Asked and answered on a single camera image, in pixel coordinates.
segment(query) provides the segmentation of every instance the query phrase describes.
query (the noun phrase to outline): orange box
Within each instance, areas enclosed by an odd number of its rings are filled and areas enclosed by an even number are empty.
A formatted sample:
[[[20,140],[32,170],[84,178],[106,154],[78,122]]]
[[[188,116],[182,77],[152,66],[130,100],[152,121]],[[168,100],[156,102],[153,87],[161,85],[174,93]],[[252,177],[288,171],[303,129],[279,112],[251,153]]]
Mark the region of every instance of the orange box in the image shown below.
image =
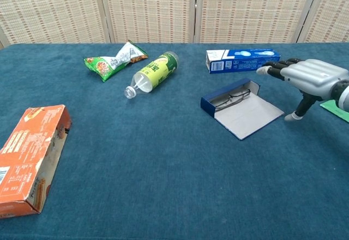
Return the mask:
[[[70,125],[65,105],[24,112],[0,150],[0,218],[41,213]]]

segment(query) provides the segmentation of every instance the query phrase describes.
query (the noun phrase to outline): bottle cap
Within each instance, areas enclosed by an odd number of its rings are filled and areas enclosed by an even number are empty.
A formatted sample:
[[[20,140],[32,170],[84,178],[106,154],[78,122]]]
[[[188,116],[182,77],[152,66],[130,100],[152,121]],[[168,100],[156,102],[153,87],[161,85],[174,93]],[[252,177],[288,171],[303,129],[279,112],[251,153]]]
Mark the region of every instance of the bottle cap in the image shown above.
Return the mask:
[[[136,96],[137,93],[136,93],[136,90],[132,86],[128,86],[128,87],[126,87],[124,94],[128,99],[132,99],[133,97]]]

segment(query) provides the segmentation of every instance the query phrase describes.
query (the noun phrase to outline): metal robotic arm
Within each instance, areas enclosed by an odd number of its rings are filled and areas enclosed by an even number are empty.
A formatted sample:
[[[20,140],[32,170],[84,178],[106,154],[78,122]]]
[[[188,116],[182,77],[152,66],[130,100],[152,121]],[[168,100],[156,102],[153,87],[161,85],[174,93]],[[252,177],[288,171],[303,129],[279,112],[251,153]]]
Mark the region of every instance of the metal robotic arm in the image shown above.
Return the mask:
[[[297,109],[286,121],[300,120],[316,101],[335,100],[338,108],[349,112],[349,71],[317,59],[290,58],[267,62],[257,74],[271,75],[295,86],[303,94]]]

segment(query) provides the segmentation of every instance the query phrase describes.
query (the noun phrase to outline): crumpled snack bag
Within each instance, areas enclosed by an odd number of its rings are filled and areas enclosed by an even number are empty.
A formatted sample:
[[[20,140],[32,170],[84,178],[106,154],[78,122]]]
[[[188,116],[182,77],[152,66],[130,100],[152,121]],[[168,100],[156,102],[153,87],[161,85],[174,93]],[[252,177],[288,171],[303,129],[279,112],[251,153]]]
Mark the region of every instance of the crumpled snack bag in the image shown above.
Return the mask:
[[[146,58],[148,58],[147,53],[128,40],[115,57],[88,57],[84,59],[84,62],[88,69],[99,74],[102,81],[105,82],[129,63],[135,63]]]

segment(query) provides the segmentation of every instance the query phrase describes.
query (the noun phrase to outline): green paper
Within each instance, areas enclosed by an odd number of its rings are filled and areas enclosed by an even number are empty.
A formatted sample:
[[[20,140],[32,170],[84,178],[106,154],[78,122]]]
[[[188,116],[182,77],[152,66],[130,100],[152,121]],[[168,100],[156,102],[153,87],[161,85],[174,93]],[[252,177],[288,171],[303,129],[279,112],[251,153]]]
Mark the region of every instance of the green paper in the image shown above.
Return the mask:
[[[338,108],[334,100],[322,103],[320,104],[320,106],[349,123],[349,113],[342,110],[341,108]]]

